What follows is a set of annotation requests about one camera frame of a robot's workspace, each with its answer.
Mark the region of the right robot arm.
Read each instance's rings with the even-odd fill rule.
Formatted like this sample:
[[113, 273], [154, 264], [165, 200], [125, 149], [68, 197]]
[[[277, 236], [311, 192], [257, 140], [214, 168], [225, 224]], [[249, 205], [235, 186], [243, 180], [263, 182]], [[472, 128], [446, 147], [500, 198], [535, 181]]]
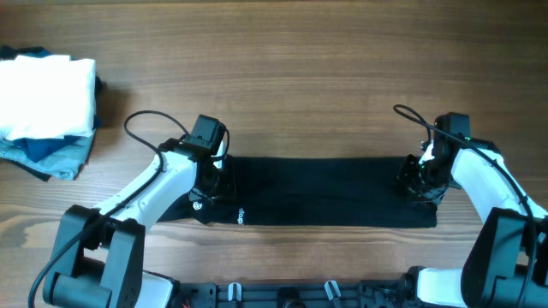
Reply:
[[547, 308], [547, 211], [527, 196], [491, 142], [436, 139], [397, 176], [417, 205], [462, 189], [483, 227], [461, 269], [415, 268], [412, 299], [445, 307]]

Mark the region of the black t-shirt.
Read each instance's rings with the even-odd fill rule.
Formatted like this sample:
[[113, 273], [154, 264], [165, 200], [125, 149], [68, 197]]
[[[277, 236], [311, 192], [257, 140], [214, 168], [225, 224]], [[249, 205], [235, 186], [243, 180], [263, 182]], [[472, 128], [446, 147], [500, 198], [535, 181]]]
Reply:
[[258, 226], [433, 228], [434, 205], [415, 203], [396, 180], [401, 157], [225, 160], [220, 192], [200, 209], [182, 195], [161, 221], [193, 218]]

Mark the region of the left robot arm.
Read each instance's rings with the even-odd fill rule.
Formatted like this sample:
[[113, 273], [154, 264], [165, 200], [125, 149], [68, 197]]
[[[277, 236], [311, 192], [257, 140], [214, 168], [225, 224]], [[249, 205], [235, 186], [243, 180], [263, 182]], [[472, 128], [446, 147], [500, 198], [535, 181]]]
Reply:
[[114, 196], [92, 208], [73, 205], [63, 214], [51, 259], [28, 296], [40, 291], [55, 307], [167, 307], [176, 284], [144, 269], [145, 237], [181, 197], [211, 194], [229, 141], [170, 139], [151, 164]]

